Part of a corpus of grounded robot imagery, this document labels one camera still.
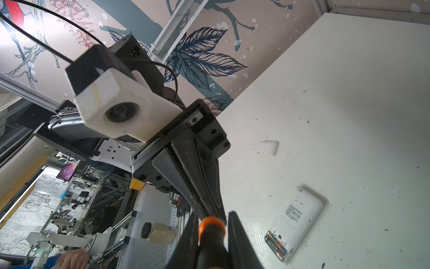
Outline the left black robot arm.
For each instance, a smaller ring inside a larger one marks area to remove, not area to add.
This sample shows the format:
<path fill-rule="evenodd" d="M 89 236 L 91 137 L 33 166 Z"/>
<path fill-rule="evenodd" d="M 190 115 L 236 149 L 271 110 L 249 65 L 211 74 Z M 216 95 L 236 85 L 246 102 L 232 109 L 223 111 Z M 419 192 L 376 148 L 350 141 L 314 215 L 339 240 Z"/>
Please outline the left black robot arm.
<path fill-rule="evenodd" d="M 178 215 L 226 221 L 218 159 L 230 148 L 208 104 L 183 104 L 132 35 L 95 45 L 66 68 L 75 96 L 36 135 L 78 160 L 131 173 L 180 196 Z"/>

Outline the white battery cover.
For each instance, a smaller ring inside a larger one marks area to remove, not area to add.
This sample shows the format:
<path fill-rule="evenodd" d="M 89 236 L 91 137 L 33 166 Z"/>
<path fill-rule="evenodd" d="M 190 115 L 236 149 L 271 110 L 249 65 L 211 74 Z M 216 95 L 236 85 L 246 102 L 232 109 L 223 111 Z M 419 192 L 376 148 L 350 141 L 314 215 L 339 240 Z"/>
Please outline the white battery cover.
<path fill-rule="evenodd" d="M 262 152 L 264 154 L 270 154 L 276 156 L 279 148 L 279 142 L 273 140 L 264 140 L 262 143 Z"/>

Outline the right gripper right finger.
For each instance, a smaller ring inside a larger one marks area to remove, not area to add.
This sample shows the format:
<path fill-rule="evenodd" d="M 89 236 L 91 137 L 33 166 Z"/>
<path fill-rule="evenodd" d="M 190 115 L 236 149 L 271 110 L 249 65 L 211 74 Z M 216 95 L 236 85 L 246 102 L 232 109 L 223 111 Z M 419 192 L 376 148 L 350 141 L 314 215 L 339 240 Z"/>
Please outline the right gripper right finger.
<path fill-rule="evenodd" d="M 228 258 L 231 269 L 263 269 L 238 214 L 228 214 Z"/>

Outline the orange black screwdriver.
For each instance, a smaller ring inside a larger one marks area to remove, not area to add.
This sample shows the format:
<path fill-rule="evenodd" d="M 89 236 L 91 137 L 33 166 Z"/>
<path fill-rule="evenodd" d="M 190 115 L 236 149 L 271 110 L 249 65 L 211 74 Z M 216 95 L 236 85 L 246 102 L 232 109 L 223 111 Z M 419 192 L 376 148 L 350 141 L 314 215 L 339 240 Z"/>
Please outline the orange black screwdriver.
<path fill-rule="evenodd" d="M 196 269 L 229 269 L 224 245 L 226 226 L 218 217 L 206 217 L 199 224 Z"/>

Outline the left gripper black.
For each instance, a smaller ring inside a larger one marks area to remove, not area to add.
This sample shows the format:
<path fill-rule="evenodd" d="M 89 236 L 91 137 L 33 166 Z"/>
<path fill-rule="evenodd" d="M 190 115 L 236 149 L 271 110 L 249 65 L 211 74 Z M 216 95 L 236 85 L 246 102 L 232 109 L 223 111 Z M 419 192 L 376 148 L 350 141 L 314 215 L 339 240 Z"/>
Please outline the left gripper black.
<path fill-rule="evenodd" d="M 182 126 L 190 129 L 179 132 L 170 148 L 163 149 Z M 132 177 L 164 193 L 174 186 L 200 220 L 217 217 L 227 224 L 217 158 L 229 148 L 226 132 L 206 102 L 198 99 L 131 156 Z"/>

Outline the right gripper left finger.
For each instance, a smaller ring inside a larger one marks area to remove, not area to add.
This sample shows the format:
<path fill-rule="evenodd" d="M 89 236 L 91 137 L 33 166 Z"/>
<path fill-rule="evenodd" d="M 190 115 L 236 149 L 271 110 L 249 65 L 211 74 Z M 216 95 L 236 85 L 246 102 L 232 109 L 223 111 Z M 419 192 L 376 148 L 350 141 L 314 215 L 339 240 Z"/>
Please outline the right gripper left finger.
<path fill-rule="evenodd" d="M 198 246 L 199 219 L 193 212 L 189 216 L 189 220 L 165 269 L 194 269 L 197 264 Z"/>

